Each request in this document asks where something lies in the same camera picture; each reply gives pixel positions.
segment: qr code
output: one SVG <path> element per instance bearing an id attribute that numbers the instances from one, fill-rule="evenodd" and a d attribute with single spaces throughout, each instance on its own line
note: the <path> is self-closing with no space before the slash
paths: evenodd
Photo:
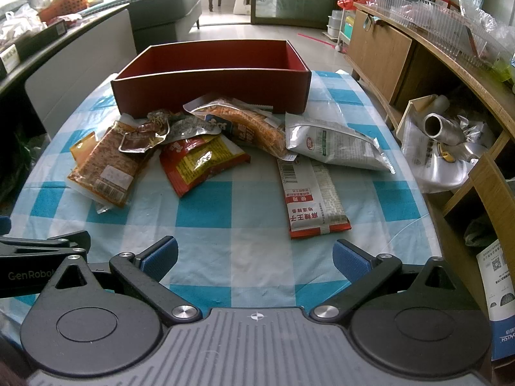
<path id="1" fill-rule="evenodd" d="M 494 271 L 497 271 L 501 267 L 501 260 L 499 257 L 496 257 L 492 260 L 492 267 Z"/>

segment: gray sofa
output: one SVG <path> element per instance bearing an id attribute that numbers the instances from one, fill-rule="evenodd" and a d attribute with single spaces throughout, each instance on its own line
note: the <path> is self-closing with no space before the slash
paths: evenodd
<path id="1" fill-rule="evenodd" d="M 110 7 L 128 6 L 136 51 L 185 40 L 202 13 L 200 0 L 107 0 L 80 12 L 84 17 Z"/>

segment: blue checkered tablecloth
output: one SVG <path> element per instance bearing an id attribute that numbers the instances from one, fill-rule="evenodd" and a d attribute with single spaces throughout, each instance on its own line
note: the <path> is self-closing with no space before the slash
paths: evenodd
<path id="1" fill-rule="evenodd" d="M 158 155 L 135 183 L 130 205 L 97 214 L 93 202 L 68 188 L 74 167 L 70 146 L 119 117 L 109 83 L 96 89 L 68 118 L 23 187 L 9 236 L 44 239 L 86 229 L 89 262 L 122 251 L 140 252 L 165 235 L 179 244 L 179 260 L 163 285 L 199 306 L 314 305 L 349 282 L 332 262 L 332 246 L 345 238 L 372 255 L 391 253 L 404 263 L 441 255 L 426 204 L 387 126 L 348 74 L 313 72 L 304 115 L 338 121 L 377 138 L 396 174 L 329 166 L 352 225 L 343 233 L 291 240 L 276 159 L 252 148 L 251 164 L 205 181 L 179 199 Z M 35 295 L 0 300 L 0 329 L 17 339 Z"/>

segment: metal screw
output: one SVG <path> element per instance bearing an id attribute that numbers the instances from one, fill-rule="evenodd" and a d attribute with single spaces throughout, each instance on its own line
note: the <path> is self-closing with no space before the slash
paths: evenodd
<path id="1" fill-rule="evenodd" d="M 190 305 L 181 305 L 172 309 L 172 315 L 181 319 L 189 319 L 197 314 L 197 309 Z"/>
<path id="2" fill-rule="evenodd" d="M 340 311 L 331 305 L 318 306 L 313 310 L 313 313 L 320 318 L 330 318 L 338 316 Z"/>

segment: clear plastic basket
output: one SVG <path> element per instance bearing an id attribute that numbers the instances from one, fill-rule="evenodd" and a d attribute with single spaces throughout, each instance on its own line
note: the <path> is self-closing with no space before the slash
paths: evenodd
<path id="1" fill-rule="evenodd" d="M 372 1 L 372 6 L 395 22 L 411 29 L 425 30 L 425 37 L 449 56 L 461 54 L 473 65 L 489 67 L 496 58 L 503 56 L 504 48 L 500 43 L 457 11 L 429 0 Z"/>

